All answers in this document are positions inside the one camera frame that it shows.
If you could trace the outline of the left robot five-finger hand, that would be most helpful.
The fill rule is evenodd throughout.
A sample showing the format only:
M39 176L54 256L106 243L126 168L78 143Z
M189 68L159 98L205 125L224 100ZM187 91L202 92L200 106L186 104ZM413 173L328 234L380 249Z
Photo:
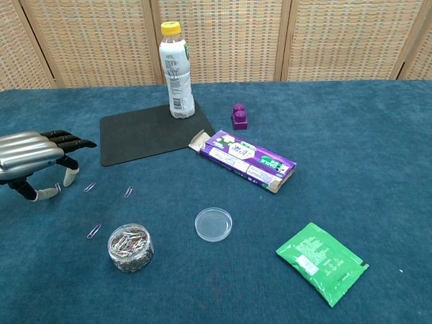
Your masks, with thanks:
M97 144L65 130L18 132L1 137L1 185L7 185L25 199L36 202L61 192L60 185L36 190L27 181L35 172L53 165L65 167L63 185L70 186L80 171L77 160L68 153Z

